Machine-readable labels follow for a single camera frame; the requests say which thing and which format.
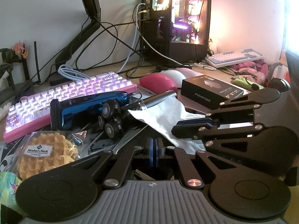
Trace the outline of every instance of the computer case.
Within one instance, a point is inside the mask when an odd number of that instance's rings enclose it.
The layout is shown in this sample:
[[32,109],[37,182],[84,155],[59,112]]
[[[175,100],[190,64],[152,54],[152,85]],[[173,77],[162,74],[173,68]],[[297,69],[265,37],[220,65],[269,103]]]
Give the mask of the computer case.
[[[161,54],[180,63],[203,60],[207,55],[211,0],[142,0],[141,32]],[[152,61],[171,63],[146,43],[142,54]]]

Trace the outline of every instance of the black box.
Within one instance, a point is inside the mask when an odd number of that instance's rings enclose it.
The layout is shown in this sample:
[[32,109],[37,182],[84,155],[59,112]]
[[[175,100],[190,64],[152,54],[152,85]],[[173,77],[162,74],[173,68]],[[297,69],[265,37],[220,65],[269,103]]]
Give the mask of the black box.
[[181,95],[211,109],[226,100],[243,95],[243,90],[207,75],[184,79]]

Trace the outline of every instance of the packaged waffle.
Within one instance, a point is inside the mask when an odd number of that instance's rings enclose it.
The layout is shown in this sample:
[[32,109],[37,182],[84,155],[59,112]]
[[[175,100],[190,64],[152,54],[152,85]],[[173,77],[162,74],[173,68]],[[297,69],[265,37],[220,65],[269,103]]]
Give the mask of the packaged waffle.
[[10,172],[21,180],[86,157],[90,131],[39,131],[22,140]]

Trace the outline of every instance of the white label sticker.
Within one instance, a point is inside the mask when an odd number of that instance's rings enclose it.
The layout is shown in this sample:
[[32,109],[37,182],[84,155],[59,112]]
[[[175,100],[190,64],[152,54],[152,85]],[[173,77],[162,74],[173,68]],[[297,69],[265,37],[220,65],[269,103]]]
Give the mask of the white label sticker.
[[37,145],[29,145],[26,147],[24,154],[33,157],[44,157],[50,156],[52,152],[53,146],[37,144]]

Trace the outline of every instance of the keyboard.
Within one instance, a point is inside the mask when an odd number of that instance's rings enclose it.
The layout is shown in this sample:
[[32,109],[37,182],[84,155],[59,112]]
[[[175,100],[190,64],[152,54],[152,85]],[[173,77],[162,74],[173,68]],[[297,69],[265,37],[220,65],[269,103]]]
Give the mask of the keyboard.
[[82,81],[71,82],[50,89],[47,92],[22,97],[21,102],[9,108],[3,135],[4,141],[10,143],[49,125],[51,122],[50,102],[52,99],[63,101],[74,97],[115,90],[133,93],[137,90],[137,85],[111,71]]
[[253,49],[245,49],[238,52],[230,51],[212,56],[208,55],[205,60],[208,64],[218,68],[263,58],[264,56],[261,53]]

